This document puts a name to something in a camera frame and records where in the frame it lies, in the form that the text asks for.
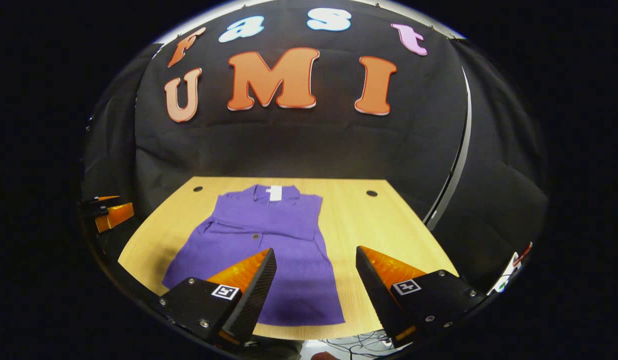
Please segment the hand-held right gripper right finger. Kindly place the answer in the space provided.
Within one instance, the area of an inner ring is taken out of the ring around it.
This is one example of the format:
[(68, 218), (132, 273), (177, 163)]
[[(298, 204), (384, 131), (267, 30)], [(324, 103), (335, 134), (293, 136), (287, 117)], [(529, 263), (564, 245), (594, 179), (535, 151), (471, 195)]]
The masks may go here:
[(487, 294), (446, 269), (427, 273), (366, 246), (356, 248), (355, 266), (397, 348), (442, 338), (487, 302)]

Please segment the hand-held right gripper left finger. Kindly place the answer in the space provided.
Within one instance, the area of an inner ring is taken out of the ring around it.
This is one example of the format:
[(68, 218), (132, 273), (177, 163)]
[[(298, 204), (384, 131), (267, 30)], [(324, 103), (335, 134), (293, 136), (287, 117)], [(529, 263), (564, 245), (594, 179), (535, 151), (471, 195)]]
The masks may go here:
[(263, 250), (207, 279), (189, 276), (156, 298), (161, 317), (217, 348), (243, 348), (251, 339), (273, 283), (277, 262)]

